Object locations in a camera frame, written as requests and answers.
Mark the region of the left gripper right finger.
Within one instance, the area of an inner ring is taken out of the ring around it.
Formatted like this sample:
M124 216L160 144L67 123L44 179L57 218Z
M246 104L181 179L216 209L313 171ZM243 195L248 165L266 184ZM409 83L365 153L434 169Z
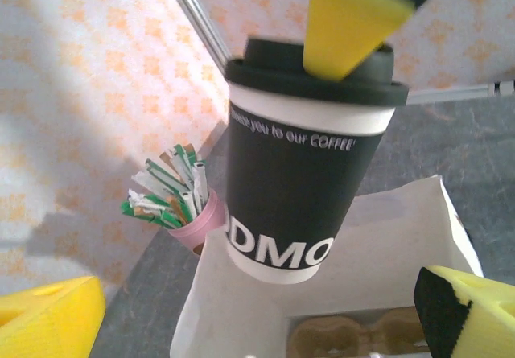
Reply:
M420 269L414 304L433 357L514 356L514 287L443 266Z

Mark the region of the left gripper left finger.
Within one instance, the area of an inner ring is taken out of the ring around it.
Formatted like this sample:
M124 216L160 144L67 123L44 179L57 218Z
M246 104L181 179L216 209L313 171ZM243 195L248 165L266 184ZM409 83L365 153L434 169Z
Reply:
M101 280L73 278L1 297L2 357L88 357L105 315Z

